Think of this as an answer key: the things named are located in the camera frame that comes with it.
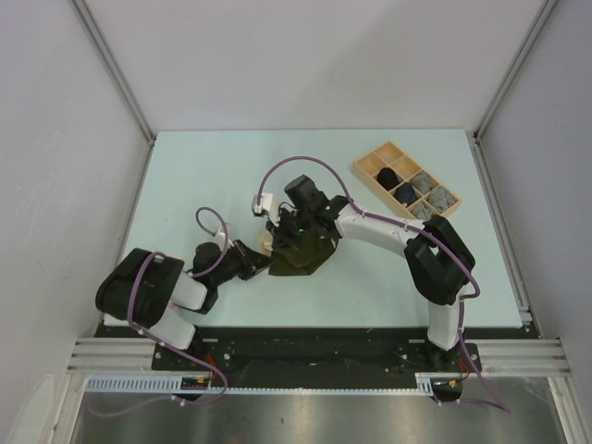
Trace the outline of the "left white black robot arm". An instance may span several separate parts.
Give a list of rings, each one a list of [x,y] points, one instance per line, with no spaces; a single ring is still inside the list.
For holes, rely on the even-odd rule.
[[[225,253],[214,242],[195,249],[192,268],[184,271],[177,258],[146,259],[150,252],[135,248],[100,285],[96,308],[173,346],[172,358],[192,370],[204,358],[204,346],[193,340],[197,327],[183,319],[185,310],[207,314],[218,299],[218,288],[233,278],[249,280],[267,270],[271,257],[231,242]]]

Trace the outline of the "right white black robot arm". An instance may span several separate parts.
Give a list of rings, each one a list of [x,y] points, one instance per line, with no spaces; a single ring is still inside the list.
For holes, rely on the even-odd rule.
[[[448,219],[427,221],[365,212],[351,198],[328,199],[305,175],[284,189],[291,209],[278,205],[266,222],[273,250],[301,248],[306,235],[321,241],[362,241],[406,260],[413,284],[428,302],[426,348],[428,363],[448,371],[460,360],[457,346],[463,332],[460,299],[475,266],[470,253]]]

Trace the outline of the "grey beige underwear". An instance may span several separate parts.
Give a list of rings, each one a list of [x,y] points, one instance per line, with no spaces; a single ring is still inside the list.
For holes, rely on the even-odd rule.
[[[422,194],[427,194],[432,190],[431,178],[425,171],[416,174],[410,182]]]

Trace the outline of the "olive green underwear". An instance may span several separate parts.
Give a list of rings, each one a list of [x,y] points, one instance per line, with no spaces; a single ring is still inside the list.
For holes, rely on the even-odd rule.
[[[258,235],[258,250],[272,259],[268,275],[288,278],[311,276],[337,250],[339,242],[305,233],[302,244],[298,247],[280,247],[273,243],[273,236],[268,230],[261,230]]]

